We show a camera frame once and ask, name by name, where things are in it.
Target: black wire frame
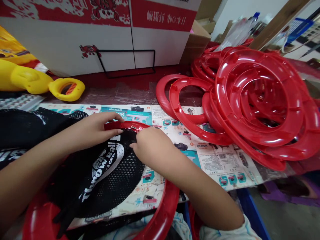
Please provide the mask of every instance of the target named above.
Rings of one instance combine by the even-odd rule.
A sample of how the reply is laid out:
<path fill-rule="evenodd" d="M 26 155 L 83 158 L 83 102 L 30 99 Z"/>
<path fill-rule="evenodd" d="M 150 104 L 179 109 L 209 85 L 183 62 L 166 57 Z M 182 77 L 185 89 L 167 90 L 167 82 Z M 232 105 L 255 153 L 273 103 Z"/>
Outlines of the black wire frame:
<path fill-rule="evenodd" d="M 102 60 L 101 60 L 101 57 L 100 57 L 100 54 L 99 54 L 99 53 L 101 53 L 101 52 L 133 52 L 133 54 L 134 54 L 135 52 L 153 52 L 153 66 L 150 67 L 150 68 L 152 69 L 152 72 L 150 72 L 150 73 L 138 73 L 138 74 L 130 74 L 130 75 L 122 75 L 122 76 L 110 77 L 110 76 L 108 76 L 108 72 L 106 71 L 106 69 L 105 69 L 105 67 L 104 67 L 104 65 L 103 65 L 103 62 L 102 62 Z M 100 49 L 98 49 L 98 50 L 96 51 L 96 53 L 97 53 L 97 56 L 98 56 L 98 58 L 99 58 L 100 64 L 101 64 L 101 66 L 102 66 L 102 68 L 103 68 L 103 71 L 105 72 L 105 74 L 107 75 L 107 78 L 109 78 L 109 79 L 112 79 L 112 78 L 120 78 L 120 77 L 132 77 L 132 76 L 138 76 L 138 75 L 146 75 L 146 74 L 156 73 L 156 70 L 154 69 L 154 62 L 155 62 L 155 58 L 156 58 L 156 51 L 155 51 L 154 49 L 150 49 L 150 50 L 100 50 Z"/>

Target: stack of red rings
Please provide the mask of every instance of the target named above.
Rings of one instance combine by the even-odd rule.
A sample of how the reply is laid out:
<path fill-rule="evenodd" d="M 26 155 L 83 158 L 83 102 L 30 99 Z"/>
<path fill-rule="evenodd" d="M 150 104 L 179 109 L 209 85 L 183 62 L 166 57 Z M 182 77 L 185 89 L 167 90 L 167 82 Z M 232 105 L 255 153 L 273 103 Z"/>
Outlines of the stack of red rings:
<path fill-rule="evenodd" d="M 304 81 L 277 53 L 245 46 L 207 49 L 191 65 L 195 77 L 168 75 L 156 88 L 163 110 L 199 138 L 216 145 L 237 144 L 261 165 L 283 171 L 286 161 L 320 150 L 320 115 Z M 167 100 L 164 89 L 175 80 Z M 205 91 L 204 114 L 188 115 L 179 102 L 186 86 Z M 198 125 L 210 123 L 216 133 Z"/>

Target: black fabric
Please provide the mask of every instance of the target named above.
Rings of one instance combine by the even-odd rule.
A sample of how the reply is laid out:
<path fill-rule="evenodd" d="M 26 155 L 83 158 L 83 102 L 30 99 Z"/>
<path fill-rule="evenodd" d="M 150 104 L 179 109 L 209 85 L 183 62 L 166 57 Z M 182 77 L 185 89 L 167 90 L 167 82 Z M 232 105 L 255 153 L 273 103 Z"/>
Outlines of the black fabric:
<path fill-rule="evenodd" d="M 68 230 L 66 236 L 69 240 L 78 240 L 83 234 L 82 240 L 94 240 L 115 231 L 125 225 L 139 221 L 141 218 L 154 214 L 156 209 L 139 212 L 132 215 L 125 215 L 111 219 L 109 221 L 100 221 L 84 227 Z"/>
<path fill-rule="evenodd" d="M 54 219 L 54 222 L 61 223 L 58 237 L 63 235 L 74 217 L 86 218 L 91 223 L 93 217 L 108 216 L 108 211 L 135 189 L 144 164 L 129 147 L 133 142 L 136 142 L 136 133 L 124 129 L 120 141 L 108 140 L 77 152 L 55 172 L 47 192 L 49 199 L 61 209 Z M 110 170 L 103 180 L 96 182 Z"/>
<path fill-rule="evenodd" d="M 4 148 L 0 149 L 0 170 L 9 163 L 21 157 L 27 152 L 27 149 L 22 148 Z"/>
<path fill-rule="evenodd" d="M 30 149 L 87 116 L 84 112 L 76 111 L 66 117 L 45 108 L 33 113 L 2 109 L 0 148 Z"/>
<path fill-rule="evenodd" d="M 17 109 L 0 110 L 0 135 L 2 136 L 0 138 L 0 170 L 19 158 L 28 149 L 87 116 L 86 113 L 81 111 L 64 116 L 44 108 L 39 108 L 33 113 Z M 124 139 L 121 141 L 125 152 L 123 161 L 94 187 L 90 197 L 82 204 L 77 199 L 83 193 L 84 188 L 88 186 L 90 188 L 93 163 L 107 148 L 107 142 L 72 154 L 53 175 L 53 185 L 47 188 L 47 192 L 49 198 L 62 209 L 55 219 L 61 222 L 60 236 L 65 232 L 74 217 L 85 217 L 90 222 L 91 216 L 95 217 L 101 213 L 108 213 L 124 201 L 139 183 L 144 164 L 139 161 L 129 147 L 129 144 L 136 142 L 136 133 L 125 129 L 121 137 L 122 140 Z M 105 166 L 103 170 L 111 167 L 112 165 Z M 107 223 L 102 222 L 103 227 L 101 229 L 104 230 L 101 232 L 111 232 L 137 221 L 137 218 L 139 220 L 141 216 L 128 215 Z"/>

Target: white logo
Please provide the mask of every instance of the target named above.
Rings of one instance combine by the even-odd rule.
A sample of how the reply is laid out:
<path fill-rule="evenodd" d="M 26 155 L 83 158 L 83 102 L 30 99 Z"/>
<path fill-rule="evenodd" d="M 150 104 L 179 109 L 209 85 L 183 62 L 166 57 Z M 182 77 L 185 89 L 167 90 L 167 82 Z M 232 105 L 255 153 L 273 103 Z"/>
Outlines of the white logo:
<path fill-rule="evenodd" d="M 106 153 L 106 150 L 104 150 L 100 154 L 99 158 L 92 164 L 93 168 L 91 185 L 89 186 L 89 188 L 85 188 L 84 192 L 79 196 L 79 199 L 81 199 L 82 197 L 81 202 L 83 202 L 90 196 L 90 192 L 92 191 L 94 186 L 98 182 L 103 180 L 106 176 L 108 176 L 118 166 L 119 162 L 122 160 L 124 156 L 124 147 L 120 143 L 108 142 L 108 147 L 110 147 L 110 151 L 107 153 L 107 155 L 104 157 Z"/>

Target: purple object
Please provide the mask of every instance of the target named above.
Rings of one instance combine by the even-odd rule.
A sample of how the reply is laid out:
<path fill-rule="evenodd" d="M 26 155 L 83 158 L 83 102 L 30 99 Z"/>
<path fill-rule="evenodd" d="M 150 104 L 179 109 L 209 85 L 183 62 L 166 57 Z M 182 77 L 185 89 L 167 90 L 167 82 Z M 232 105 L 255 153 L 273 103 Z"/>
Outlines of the purple object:
<path fill-rule="evenodd" d="M 312 181 L 310 181 L 308 178 L 304 176 L 297 176 L 297 177 L 308 188 L 310 192 L 310 196 L 317 196 L 317 198 L 296 197 L 296 196 L 290 196 L 290 195 L 284 194 L 278 189 L 276 183 L 273 181 L 264 183 L 264 186 L 267 188 L 269 193 L 260 192 L 261 197 L 264 200 L 290 202 L 294 204 L 320 207 L 320 187 L 318 187 L 315 183 L 313 183 Z"/>

